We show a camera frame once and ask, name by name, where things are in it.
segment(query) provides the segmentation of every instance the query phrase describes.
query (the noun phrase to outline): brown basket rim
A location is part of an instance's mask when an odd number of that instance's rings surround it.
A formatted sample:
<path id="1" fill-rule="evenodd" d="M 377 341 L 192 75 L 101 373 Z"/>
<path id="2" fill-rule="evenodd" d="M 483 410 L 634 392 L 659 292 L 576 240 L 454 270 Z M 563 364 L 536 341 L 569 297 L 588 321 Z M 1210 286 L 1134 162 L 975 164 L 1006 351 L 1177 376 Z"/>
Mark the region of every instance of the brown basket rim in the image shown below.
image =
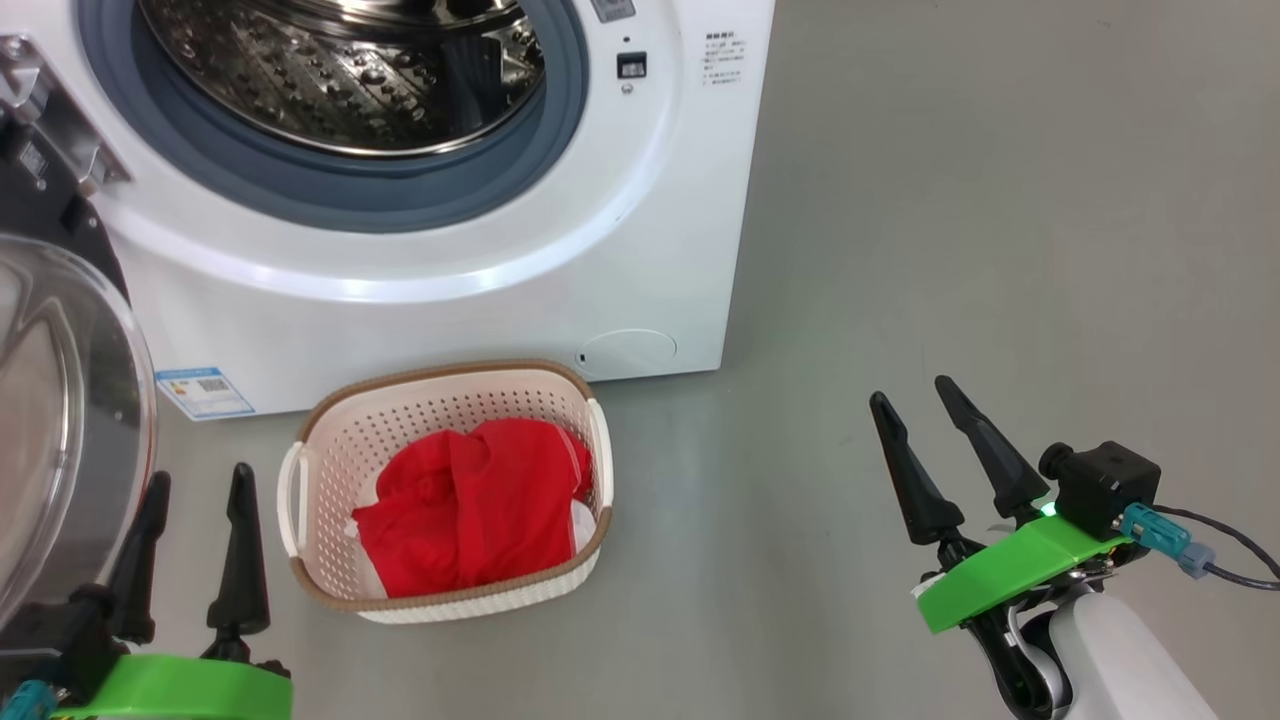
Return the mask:
<path id="1" fill-rule="evenodd" d="M 500 370 L 543 370 L 548 373 L 557 374 L 573 386 L 582 393 L 586 400 L 595 400 L 595 393 L 591 392 L 591 387 L 586 384 L 586 380 L 580 378 L 576 373 L 559 363 L 552 363 L 549 360 L 500 360 L 489 363 L 457 363 L 453 365 L 442 365 L 439 368 L 426 368 L 422 370 L 410 370 L 406 373 L 394 373 L 389 375 L 381 375 L 378 378 L 371 378 L 364 382 L 352 383 L 343 388 L 339 388 L 328 397 L 321 400 L 311 414 L 307 415 L 306 421 L 302 424 L 302 429 L 298 430 L 298 441 L 306 443 L 311 437 L 311 430 L 315 429 L 320 418 L 324 416 L 335 405 L 365 392 L 381 389 L 385 387 L 392 387 L 397 384 L 404 384 L 416 380 L 425 380 L 433 378 L 443 378 L 448 375 L 463 375 L 472 373 L 490 373 Z M 307 571 L 306 562 L 301 556 L 294 556 L 289 559 L 289 568 L 293 570 L 293 575 L 297 578 L 298 584 L 306 591 L 312 598 L 324 605 L 330 610 L 337 610 L 339 612 L 385 612 L 393 610 L 412 610 L 419 607 L 434 607 L 439 605 L 448 605 L 452 602 L 463 602 L 468 600 L 479 600 L 483 597 L 489 597 L 504 592 L 511 592 L 520 588 L 526 588 L 530 585 L 536 585 L 547 580 L 553 580 L 561 575 L 572 573 L 579 566 L 581 566 L 589 557 L 599 552 L 600 544 L 604 542 L 604 536 L 609 530 L 609 523 L 613 518 L 613 507 L 605 505 L 600 509 L 600 515 L 595 520 L 595 533 L 591 534 L 591 539 L 588 541 L 586 547 L 584 547 L 579 553 L 576 553 L 570 560 L 561 562 L 554 568 L 548 568 L 540 573 L 534 573 L 532 575 L 522 575 L 520 578 L 512 578 L 509 580 L 503 580 L 500 583 L 490 583 L 486 585 L 479 585 L 475 588 L 466 588 L 447 593 L 417 596 L 417 597 L 394 597 L 394 598 L 376 598 L 376 600 L 342 600 L 333 597 L 326 593 L 320 585 L 311 578 L 311 573 Z"/>

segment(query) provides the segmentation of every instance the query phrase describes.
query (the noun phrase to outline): qr code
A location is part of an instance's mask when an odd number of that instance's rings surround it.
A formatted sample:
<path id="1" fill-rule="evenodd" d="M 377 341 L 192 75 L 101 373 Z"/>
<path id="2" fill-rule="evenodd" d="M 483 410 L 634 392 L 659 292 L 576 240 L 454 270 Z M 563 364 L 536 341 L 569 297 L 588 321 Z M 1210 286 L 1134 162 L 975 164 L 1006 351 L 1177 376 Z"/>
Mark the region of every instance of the qr code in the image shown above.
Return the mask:
<path id="1" fill-rule="evenodd" d="M 227 387 L 227 380 L 214 378 L 211 380 L 196 380 L 200 383 L 200 389 L 205 392 L 225 392 L 230 389 Z"/>

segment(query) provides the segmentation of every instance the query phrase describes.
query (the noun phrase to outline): black cable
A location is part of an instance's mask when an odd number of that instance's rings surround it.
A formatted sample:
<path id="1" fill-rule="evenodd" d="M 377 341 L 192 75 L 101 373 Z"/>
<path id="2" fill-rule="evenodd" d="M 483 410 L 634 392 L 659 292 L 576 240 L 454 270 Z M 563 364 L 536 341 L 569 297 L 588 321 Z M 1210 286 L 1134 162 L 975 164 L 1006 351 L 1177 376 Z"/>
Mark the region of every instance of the black cable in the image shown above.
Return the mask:
<path id="1" fill-rule="evenodd" d="M 1244 575 L 1236 575 L 1235 573 L 1231 573 L 1230 570 L 1224 570 L 1224 569 L 1219 568 L 1217 565 L 1213 565 L 1212 562 L 1206 562 L 1204 564 L 1204 570 L 1207 570 L 1210 575 L 1216 575 L 1216 577 L 1222 578 L 1224 580 L 1226 580 L 1229 583 L 1235 583 L 1238 585 L 1244 585 L 1247 588 L 1254 588 L 1254 589 L 1260 589 L 1260 591 L 1276 591 L 1276 592 L 1280 592 L 1280 583 L 1272 583 L 1270 580 L 1254 580 L 1253 578 L 1245 578 Z"/>
<path id="2" fill-rule="evenodd" d="M 1253 542 L 1253 539 L 1249 536 L 1242 533 L 1240 530 L 1236 530 L 1231 525 L 1228 525 L 1226 523 L 1220 523 L 1212 518 L 1206 518 L 1199 512 L 1192 512 L 1190 510 L 1181 510 L 1178 507 L 1169 507 L 1167 505 L 1152 505 L 1151 509 L 1155 510 L 1156 512 L 1162 512 L 1165 515 L 1176 515 L 1179 518 L 1188 518 L 1196 520 L 1197 523 L 1204 523 L 1206 525 L 1213 528 L 1220 533 L 1231 536 L 1233 538 L 1239 541 L 1240 544 L 1249 548 L 1249 552 L 1256 555 L 1258 560 L 1261 560 L 1263 565 L 1267 566 L 1267 570 L 1271 570 L 1271 574 L 1275 575 L 1277 580 L 1280 580 L 1280 562 L 1276 562 L 1274 557 L 1267 555 L 1267 551 L 1262 550 L 1262 546 Z M 1263 591 L 1280 591 L 1280 583 L 1274 583 L 1271 580 L 1256 580 L 1253 578 L 1245 578 L 1244 575 L 1236 575 L 1235 573 L 1224 570 L 1217 565 L 1213 565 L 1212 562 L 1206 562 L 1204 570 L 1207 570 L 1211 575 L 1222 578 L 1224 580 L 1235 583 L 1238 585 L 1244 585 L 1247 588 L 1257 588 Z"/>

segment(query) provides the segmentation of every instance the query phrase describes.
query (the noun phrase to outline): blue and white label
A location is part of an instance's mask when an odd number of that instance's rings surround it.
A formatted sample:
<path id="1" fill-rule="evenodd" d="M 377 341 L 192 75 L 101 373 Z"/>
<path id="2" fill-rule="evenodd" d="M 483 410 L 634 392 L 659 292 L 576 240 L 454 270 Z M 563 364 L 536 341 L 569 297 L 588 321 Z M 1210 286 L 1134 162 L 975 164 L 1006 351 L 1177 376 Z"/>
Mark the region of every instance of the blue and white label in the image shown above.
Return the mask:
<path id="1" fill-rule="evenodd" d="M 192 420 L 237 418 L 255 413 L 253 406 L 218 368 L 160 370 L 156 373 L 156 384 Z"/>

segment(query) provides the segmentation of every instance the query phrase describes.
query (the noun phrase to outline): metal hinge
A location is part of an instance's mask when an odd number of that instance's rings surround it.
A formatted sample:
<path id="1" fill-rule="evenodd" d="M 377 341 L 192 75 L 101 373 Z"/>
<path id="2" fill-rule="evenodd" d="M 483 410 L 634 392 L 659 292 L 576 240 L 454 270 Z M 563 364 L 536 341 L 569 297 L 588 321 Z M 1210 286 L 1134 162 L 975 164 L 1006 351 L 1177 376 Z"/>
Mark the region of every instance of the metal hinge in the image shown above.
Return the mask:
<path id="1" fill-rule="evenodd" d="M 0 119 L 9 113 L 56 149 L 86 196 L 132 179 L 40 50 L 20 35 L 0 36 Z"/>

